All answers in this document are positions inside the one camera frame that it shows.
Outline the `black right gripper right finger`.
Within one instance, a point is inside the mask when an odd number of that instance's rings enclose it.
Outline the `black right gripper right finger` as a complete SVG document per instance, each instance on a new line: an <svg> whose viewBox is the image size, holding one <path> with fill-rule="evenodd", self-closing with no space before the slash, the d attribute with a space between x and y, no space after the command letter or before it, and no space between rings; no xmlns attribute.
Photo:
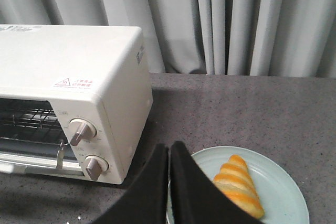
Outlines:
<svg viewBox="0 0 336 224"><path fill-rule="evenodd" d="M260 223L222 194L181 141L171 146L170 197L175 223Z"/></svg>

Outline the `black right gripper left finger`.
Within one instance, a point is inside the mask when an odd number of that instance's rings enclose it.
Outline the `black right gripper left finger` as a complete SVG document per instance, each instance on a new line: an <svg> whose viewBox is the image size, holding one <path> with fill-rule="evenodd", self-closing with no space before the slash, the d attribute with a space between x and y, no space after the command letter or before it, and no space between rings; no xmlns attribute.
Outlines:
<svg viewBox="0 0 336 224"><path fill-rule="evenodd" d="M168 148L157 144L136 180L93 223L166 223Z"/></svg>

